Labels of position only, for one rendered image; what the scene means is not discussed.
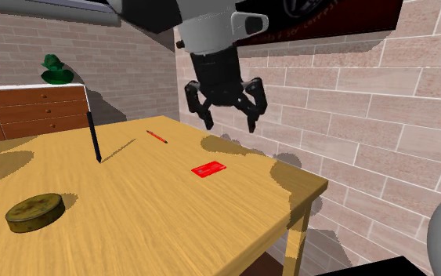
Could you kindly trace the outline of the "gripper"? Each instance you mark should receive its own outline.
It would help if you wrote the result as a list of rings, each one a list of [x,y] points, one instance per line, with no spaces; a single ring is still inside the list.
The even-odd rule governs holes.
[[[243,82],[237,47],[231,45],[209,54],[191,53],[190,58],[197,77],[197,82],[190,81],[184,87],[190,113],[197,113],[205,128],[211,130],[214,125],[209,111],[211,105],[235,107],[247,116],[248,131],[253,133],[268,104],[261,78]],[[203,103],[198,92],[205,97]]]

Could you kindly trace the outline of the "red card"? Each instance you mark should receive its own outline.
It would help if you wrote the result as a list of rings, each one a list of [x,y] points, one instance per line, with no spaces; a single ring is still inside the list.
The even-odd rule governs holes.
[[[199,176],[200,178],[205,178],[206,176],[210,176],[214,173],[222,171],[225,168],[226,168],[225,165],[223,165],[217,161],[213,161],[213,162],[209,162],[207,164],[201,165],[199,167],[196,167],[194,169],[191,169],[191,171],[194,174],[196,174],[197,176]]]

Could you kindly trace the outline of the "red pen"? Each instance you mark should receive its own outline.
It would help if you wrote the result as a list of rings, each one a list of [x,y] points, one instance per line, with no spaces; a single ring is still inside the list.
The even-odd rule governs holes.
[[[151,136],[153,136],[153,137],[157,138],[158,140],[160,140],[162,143],[168,143],[168,141],[166,139],[158,136],[157,134],[153,133],[152,131],[147,130],[146,132],[149,133]]]

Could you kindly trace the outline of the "wooden table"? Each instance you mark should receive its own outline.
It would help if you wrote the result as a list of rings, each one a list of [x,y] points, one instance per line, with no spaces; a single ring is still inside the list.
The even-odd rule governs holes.
[[[0,141],[0,276],[239,276],[282,236],[298,275],[324,178],[165,116],[96,132],[100,163],[87,129]],[[6,213],[48,193],[65,213],[12,232]]]

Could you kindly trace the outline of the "black pen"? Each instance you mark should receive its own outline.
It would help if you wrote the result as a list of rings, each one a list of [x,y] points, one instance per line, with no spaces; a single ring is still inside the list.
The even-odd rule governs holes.
[[[90,134],[92,137],[96,160],[98,161],[98,163],[100,163],[102,161],[102,156],[101,156],[100,149],[99,149],[99,144],[98,144],[98,140],[97,140],[95,125],[94,125],[91,111],[88,111],[86,113],[86,115],[87,115],[87,119],[88,119],[88,123],[89,123],[89,130],[90,130]]]

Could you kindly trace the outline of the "green figure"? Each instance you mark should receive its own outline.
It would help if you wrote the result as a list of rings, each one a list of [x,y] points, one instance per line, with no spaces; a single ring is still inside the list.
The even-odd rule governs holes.
[[[41,74],[41,78],[51,85],[63,85],[71,83],[74,73],[68,69],[63,69],[65,63],[61,62],[55,54],[46,54],[42,66],[46,68]]]

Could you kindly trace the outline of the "brown chest of drawers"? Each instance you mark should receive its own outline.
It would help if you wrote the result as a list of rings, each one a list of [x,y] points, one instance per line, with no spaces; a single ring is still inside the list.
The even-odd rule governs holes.
[[[0,86],[0,141],[85,128],[82,84]]]

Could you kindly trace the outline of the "olive round tin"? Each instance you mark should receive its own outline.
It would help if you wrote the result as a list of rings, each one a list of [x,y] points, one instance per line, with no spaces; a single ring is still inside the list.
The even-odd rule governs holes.
[[[66,207],[60,194],[39,194],[14,205],[5,215],[14,233],[36,231],[58,220]]]

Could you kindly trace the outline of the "dark red wall picture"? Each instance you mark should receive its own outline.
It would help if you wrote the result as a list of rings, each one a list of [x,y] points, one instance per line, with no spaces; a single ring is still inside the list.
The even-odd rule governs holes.
[[[238,46],[392,31],[403,0],[244,0],[239,12],[268,16],[266,31]]]

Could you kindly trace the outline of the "grey framed wall picture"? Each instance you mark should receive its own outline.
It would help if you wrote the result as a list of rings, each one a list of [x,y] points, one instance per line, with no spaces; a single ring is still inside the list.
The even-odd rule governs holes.
[[[0,0],[0,13],[120,27],[105,0]]]

